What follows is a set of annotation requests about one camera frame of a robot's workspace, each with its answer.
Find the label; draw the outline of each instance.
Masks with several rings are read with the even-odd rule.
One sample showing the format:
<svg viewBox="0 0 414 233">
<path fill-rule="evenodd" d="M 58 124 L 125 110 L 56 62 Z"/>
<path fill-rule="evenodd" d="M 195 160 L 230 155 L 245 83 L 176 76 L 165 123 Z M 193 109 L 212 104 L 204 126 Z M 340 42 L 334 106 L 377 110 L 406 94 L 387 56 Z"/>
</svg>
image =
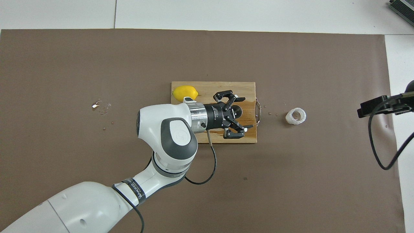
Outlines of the label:
<svg viewBox="0 0 414 233">
<path fill-rule="evenodd" d="M 129 188 L 134 192 L 135 196 L 138 198 L 138 205 L 145 201 L 146 196 L 140 185 L 133 179 L 128 178 L 122 181 L 127 184 Z"/>
<path fill-rule="evenodd" d="M 214 120 L 216 121 L 217 118 L 219 117 L 219 111 L 217 108 L 211 106 L 211 108 L 213 109 L 213 115 L 214 115 Z"/>
</svg>

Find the metal ring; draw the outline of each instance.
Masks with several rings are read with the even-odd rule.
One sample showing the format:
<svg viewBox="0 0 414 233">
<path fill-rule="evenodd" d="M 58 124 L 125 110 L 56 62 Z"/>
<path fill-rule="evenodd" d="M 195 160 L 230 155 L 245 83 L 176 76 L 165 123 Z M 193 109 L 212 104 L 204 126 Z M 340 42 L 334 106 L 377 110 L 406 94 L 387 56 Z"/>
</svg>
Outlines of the metal ring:
<svg viewBox="0 0 414 233">
<path fill-rule="evenodd" d="M 256 105 L 258 105 L 259 106 L 259 115 L 256 115 L 257 117 L 258 117 L 258 119 L 257 119 L 257 121 L 256 121 L 256 126 L 259 126 L 259 122 L 260 122 L 260 120 L 261 120 L 261 118 L 262 118 L 262 106 L 260 105 L 260 103 L 259 103 L 259 100 L 258 100 L 258 98 L 256 97 L 256 103 L 255 103 L 255 106 Z"/>
</svg>

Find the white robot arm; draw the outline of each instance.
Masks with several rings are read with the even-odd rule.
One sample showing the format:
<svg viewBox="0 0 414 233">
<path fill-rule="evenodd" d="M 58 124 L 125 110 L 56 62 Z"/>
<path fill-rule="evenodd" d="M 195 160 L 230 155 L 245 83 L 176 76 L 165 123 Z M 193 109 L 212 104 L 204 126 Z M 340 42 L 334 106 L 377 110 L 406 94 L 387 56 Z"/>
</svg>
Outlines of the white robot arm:
<svg viewBox="0 0 414 233">
<path fill-rule="evenodd" d="M 228 97 L 229 101 L 220 102 L 223 97 Z M 182 104 L 140 109 L 138 138 L 154 151 L 142 172 L 112 187 L 95 182 L 69 187 L 27 212 L 2 232 L 108 232 L 133 206 L 136 208 L 156 191 L 185 178 L 198 148 L 194 133 L 224 128 L 224 138 L 241 138 L 247 128 L 252 127 L 241 126 L 235 120 L 241 115 L 241 108 L 231 106 L 244 98 L 233 95 L 231 90 L 218 92 L 214 98 L 218 103 L 202 104 L 185 97 Z"/>
</svg>

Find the white floor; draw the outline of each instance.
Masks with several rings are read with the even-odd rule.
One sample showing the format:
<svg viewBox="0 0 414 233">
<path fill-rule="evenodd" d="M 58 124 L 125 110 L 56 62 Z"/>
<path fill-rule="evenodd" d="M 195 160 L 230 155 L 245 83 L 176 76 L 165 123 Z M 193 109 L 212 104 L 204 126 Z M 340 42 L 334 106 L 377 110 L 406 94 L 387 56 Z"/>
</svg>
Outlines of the white floor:
<svg viewBox="0 0 414 233">
<path fill-rule="evenodd" d="M 414 27 L 389 10 L 387 3 L 387 0 L 0 0 L 0 29 L 151 28 L 385 34 L 391 94 L 395 95 L 414 80 Z M 414 131 L 414 114 L 393 119 L 400 146 Z M 414 233 L 414 143 L 406 148 L 398 164 L 406 232 Z"/>
</svg>

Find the black cable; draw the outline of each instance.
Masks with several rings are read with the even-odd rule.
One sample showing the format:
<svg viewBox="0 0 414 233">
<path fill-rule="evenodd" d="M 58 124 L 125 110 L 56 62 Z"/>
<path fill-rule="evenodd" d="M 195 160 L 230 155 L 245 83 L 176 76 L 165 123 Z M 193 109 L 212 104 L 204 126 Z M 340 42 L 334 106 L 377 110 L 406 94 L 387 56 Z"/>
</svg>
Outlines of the black cable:
<svg viewBox="0 0 414 233">
<path fill-rule="evenodd" d="M 369 141 L 371 142 L 371 148 L 372 148 L 372 152 L 374 153 L 375 159 L 377 160 L 378 165 L 384 169 L 384 170 L 388 170 L 390 169 L 394 163 L 397 161 L 398 157 L 400 156 L 401 152 L 405 149 L 405 147 L 408 145 L 408 143 L 414 138 L 414 132 L 405 140 L 405 142 L 401 145 L 401 147 L 398 149 L 397 153 L 394 155 L 394 157 L 392 158 L 391 162 L 388 164 L 387 167 L 385 167 L 384 165 L 382 165 L 380 159 L 378 158 L 377 152 L 375 150 L 375 146 L 374 146 L 374 141 L 372 139 L 372 132 L 371 132 L 371 122 L 372 122 L 372 118 L 374 117 L 375 113 L 377 113 L 377 111 L 384 105 L 389 103 L 392 100 L 396 100 L 402 98 L 402 94 L 399 95 L 395 95 L 395 96 L 391 96 L 389 99 L 382 101 L 380 104 L 378 104 L 374 110 L 372 110 L 370 116 L 369 116 L 369 120 L 368 120 L 368 135 L 369 135 Z"/>
<path fill-rule="evenodd" d="M 130 205 L 130 206 L 132 206 L 132 208 L 137 212 L 137 214 L 140 216 L 140 219 L 141 219 L 141 233 L 143 233 L 144 232 L 144 218 L 142 217 L 142 214 L 141 214 L 141 212 L 138 210 L 138 208 L 130 201 L 130 200 L 128 200 L 128 198 L 127 197 L 125 197 L 125 195 L 121 192 L 121 191 L 119 191 L 119 189 L 117 189 L 116 187 L 115 187 L 115 185 L 113 184 L 112 186 L 111 186 L 111 188 L 113 189 L 113 190 L 115 190 L 123 199 L 125 199 L 127 202 L 128 202 L 128 204 Z"/>
<path fill-rule="evenodd" d="M 209 144 L 210 144 L 210 147 L 211 147 L 211 150 L 213 151 L 213 156 L 214 156 L 214 168 L 213 168 L 213 172 L 211 173 L 210 177 L 209 177 L 209 178 L 207 178 L 207 180 L 205 180 L 205 181 L 203 181 L 203 182 L 200 182 L 200 183 L 198 183 L 198 182 L 194 182 L 194 181 L 192 181 L 192 180 L 188 179 L 188 178 L 187 178 L 187 176 L 185 176 L 185 179 L 186 179 L 188 182 L 190 182 L 191 184 L 196 184 L 196 185 L 205 184 L 205 183 L 207 183 L 207 182 L 208 182 L 208 181 L 209 181 L 209 180 L 213 177 L 214 173 L 216 172 L 216 168 L 217 168 L 217 156 L 216 156 L 216 151 L 215 151 L 215 150 L 214 150 L 214 148 L 213 148 L 213 144 L 211 143 L 210 131 L 209 131 L 209 130 L 207 130 L 207 137 L 208 137 L 208 142 L 209 142 Z"/>
</svg>

